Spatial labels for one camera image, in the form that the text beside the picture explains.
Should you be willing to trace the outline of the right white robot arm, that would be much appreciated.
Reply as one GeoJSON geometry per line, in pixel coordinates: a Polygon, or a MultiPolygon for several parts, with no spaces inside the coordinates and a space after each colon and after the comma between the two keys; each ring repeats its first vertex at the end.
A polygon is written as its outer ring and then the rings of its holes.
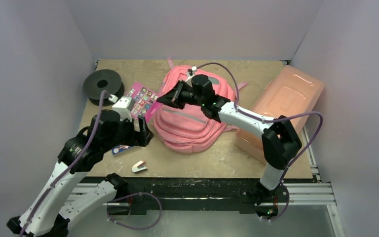
{"type": "Polygon", "coordinates": [[[293,125],[284,116],[267,120],[250,110],[236,105],[230,99],[217,94],[206,75],[196,75],[192,85],[180,80],[157,98],[157,102],[176,109],[185,105],[199,106],[203,114],[217,122],[236,126],[255,135],[262,141],[266,167],[257,188],[260,199],[269,201],[276,196],[277,186],[284,177],[288,163],[293,159],[302,143],[293,125]]]}

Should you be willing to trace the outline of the pink marker pen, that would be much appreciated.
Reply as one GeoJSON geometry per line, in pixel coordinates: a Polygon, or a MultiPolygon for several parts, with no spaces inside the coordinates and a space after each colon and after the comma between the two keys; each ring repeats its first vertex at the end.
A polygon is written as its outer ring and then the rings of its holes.
{"type": "Polygon", "coordinates": [[[142,83],[135,81],[126,96],[131,97],[135,102],[131,115],[136,119],[139,116],[144,116],[148,123],[158,108],[156,102],[158,98],[157,93],[142,83]]]}

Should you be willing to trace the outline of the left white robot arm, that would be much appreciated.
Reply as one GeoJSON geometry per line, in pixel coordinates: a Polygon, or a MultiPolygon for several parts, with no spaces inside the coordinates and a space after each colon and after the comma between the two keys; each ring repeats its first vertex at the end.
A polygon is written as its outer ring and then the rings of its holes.
{"type": "Polygon", "coordinates": [[[89,126],[65,142],[40,194],[22,215],[10,218],[7,227],[21,237],[65,237],[97,206],[132,200],[127,181],[112,173],[95,190],[66,204],[73,189],[106,152],[117,145],[145,147],[152,138],[143,116],[127,118],[115,110],[100,110],[89,126]]]}

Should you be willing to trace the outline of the pink student backpack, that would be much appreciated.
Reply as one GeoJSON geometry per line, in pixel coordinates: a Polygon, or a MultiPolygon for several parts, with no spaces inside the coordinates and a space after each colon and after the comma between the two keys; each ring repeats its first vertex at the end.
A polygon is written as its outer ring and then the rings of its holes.
{"type": "MultiPolygon", "coordinates": [[[[159,97],[171,90],[178,81],[186,80],[190,68],[191,66],[187,65],[171,67],[161,84],[159,97]]],[[[200,69],[196,74],[207,75],[217,94],[235,100],[235,89],[226,79],[200,69]]],[[[156,111],[151,112],[151,121],[164,145],[179,153],[203,152],[210,148],[223,132],[237,129],[235,126],[208,119],[198,106],[187,104],[180,110],[158,103],[156,111]]]]}

